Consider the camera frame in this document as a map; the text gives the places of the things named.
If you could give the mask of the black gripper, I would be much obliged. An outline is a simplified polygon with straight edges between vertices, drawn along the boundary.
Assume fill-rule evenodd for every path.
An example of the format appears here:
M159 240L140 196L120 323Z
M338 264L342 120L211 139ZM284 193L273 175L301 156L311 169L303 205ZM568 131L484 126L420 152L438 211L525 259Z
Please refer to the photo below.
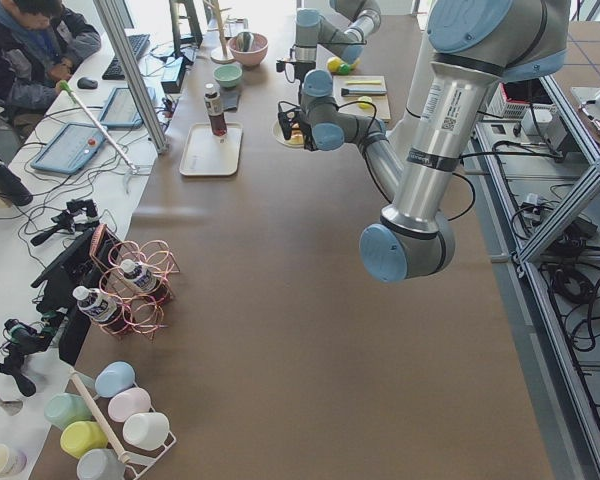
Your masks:
M315 61L299 61L291 58L277 59L276 71L283 73L289 83L299 81L302 83L306 75L316 68Z
M302 109L299 105L289 101L279 101L277 103L277 121L279 122L284 137L290 138L291 124L298 122L304 135L304 150L313 151L314 141L309 124L304 120Z

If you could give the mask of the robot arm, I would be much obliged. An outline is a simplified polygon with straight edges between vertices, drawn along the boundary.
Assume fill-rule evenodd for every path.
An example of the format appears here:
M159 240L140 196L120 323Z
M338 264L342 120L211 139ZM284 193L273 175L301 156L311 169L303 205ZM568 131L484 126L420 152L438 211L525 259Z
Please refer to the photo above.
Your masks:
M440 203L481 110L500 83L558 71L566 56L566 1L436 1L432 4L408 94L392 129L375 115L346 113L331 75L316 66L325 47L345 62L358 59L381 24L374 1L336 1L349 20L338 29L317 10L296 14L292 65L298 103L280 110L284 135L298 127L307 150L354 144L387 199L359 249L371 276L398 282L443 270L455 239Z
M368 38L381 26L381 8L377 1L330 1L329 5L349 21L346 27L337 27L318 9L296 9L295 36L289 56L276 61L276 71L284 73L290 83L303 83L305 76L316 68L319 46L345 64L353 65Z

